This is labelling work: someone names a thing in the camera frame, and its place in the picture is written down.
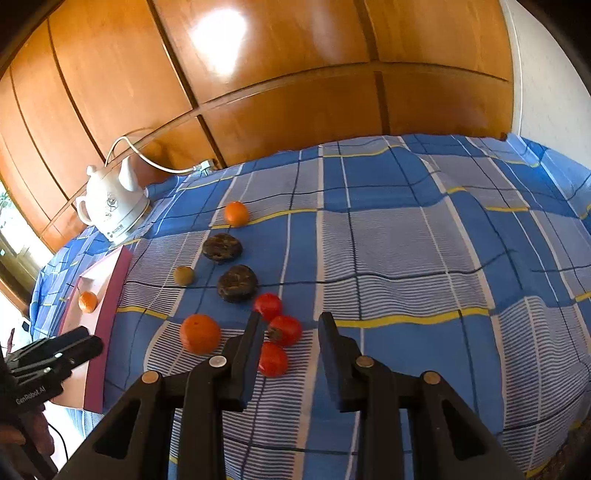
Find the bed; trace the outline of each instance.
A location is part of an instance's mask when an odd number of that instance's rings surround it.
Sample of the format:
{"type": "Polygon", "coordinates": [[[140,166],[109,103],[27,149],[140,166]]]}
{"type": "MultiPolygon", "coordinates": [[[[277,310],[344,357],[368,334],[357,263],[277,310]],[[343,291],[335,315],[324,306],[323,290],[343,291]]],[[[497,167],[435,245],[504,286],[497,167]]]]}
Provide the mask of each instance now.
{"type": "MultiPolygon", "coordinates": [[[[245,249],[238,262],[256,272],[261,292],[282,298],[304,334],[288,349],[287,374],[258,376],[245,412],[224,414],[229,477],[353,478],[359,417],[328,397],[316,329],[324,310],[394,371],[441,373],[535,475],[591,401],[589,174],[514,135],[417,134],[327,143],[152,185],[152,211],[126,241],[133,259],[105,408],[145,370],[174,374],[203,359],[178,339],[188,315],[210,315],[224,339],[242,331],[251,303],[225,303],[215,284],[228,265],[201,255],[208,236],[230,232],[245,249]],[[223,218],[235,200],[251,213],[241,229],[223,218]],[[195,269],[187,289],[174,284],[178,265],[195,269]]],[[[55,333],[76,277],[110,248],[88,228],[43,269],[35,338],[55,333]]],[[[84,433],[100,419],[73,417],[84,433]]],[[[172,472],[178,434],[176,421],[172,472]]],[[[404,450],[412,478],[409,441],[404,450]]]]}

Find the silver screw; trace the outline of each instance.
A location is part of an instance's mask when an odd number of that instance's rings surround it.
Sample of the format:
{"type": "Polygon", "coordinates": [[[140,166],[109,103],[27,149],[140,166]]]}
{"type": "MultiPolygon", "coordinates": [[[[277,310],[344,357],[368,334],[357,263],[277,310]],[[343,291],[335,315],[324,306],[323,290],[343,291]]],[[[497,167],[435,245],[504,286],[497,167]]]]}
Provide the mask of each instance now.
{"type": "Polygon", "coordinates": [[[154,370],[149,370],[142,375],[142,382],[147,384],[155,383],[158,381],[158,376],[158,372],[155,372],[154,370]]]}
{"type": "Polygon", "coordinates": [[[223,355],[216,355],[209,359],[209,364],[214,368],[223,367],[228,363],[228,360],[223,355]]]}
{"type": "Polygon", "coordinates": [[[425,372],[423,380],[429,385],[437,385],[441,381],[441,375],[437,372],[425,372]]]}
{"type": "Polygon", "coordinates": [[[370,356],[366,356],[366,355],[361,355],[359,357],[357,357],[357,360],[355,360],[355,363],[362,368],[371,368],[374,365],[374,359],[371,358],[370,356]]]}

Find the kettle handle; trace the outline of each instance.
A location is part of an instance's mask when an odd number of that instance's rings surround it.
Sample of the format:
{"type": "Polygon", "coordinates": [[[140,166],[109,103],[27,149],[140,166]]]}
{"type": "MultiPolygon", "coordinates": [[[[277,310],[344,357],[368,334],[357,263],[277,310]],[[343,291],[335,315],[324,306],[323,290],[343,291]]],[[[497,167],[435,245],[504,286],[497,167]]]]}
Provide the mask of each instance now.
{"type": "Polygon", "coordinates": [[[78,212],[78,217],[80,217],[80,220],[82,220],[82,222],[84,222],[86,225],[94,225],[92,220],[90,220],[90,217],[88,217],[88,210],[86,210],[86,197],[76,197],[74,203],[76,204],[76,211],[78,212]]]}

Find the pink box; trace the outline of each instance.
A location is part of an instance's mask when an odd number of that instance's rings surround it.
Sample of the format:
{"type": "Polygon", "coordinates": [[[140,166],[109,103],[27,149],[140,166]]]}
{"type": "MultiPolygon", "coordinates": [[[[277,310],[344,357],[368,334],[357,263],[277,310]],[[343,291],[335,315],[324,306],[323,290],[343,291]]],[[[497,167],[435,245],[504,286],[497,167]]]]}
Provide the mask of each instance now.
{"type": "Polygon", "coordinates": [[[84,326],[91,335],[103,340],[103,352],[97,358],[72,370],[72,376],[62,383],[64,393],[54,398],[52,403],[103,413],[109,340],[131,257],[131,252],[121,246],[78,277],[61,317],[59,335],[84,326]],[[78,298],[83,291],[91,291],[98,298],[98,305],[92,313],[83,313],[78,306],[78,298]]]}

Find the dark brown round object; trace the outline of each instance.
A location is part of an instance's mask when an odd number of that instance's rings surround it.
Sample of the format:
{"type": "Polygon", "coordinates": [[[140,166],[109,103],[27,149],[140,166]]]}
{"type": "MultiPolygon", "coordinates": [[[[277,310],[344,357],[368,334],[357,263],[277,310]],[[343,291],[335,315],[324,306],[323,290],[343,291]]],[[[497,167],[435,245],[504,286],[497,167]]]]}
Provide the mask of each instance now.
{"type": "Polygon", "coordinates": [[[258,290],[258,279],[246,265],[236,265],[217,281],[217,293],[230,303],[249,300],[258,290]]]}
{"type": "Polygon", "coordinates": [[[174,281],[181,287],[186,287],[193,283],[195,272],[191,267],[177,267],[173,272],[174,281]]]}
{"type": "Polygon", "coordinates": [[[234,260],[242,254],[242,244],[227,233],[209,237],[203,244],[203,255],[214,262],[234,260]]]}

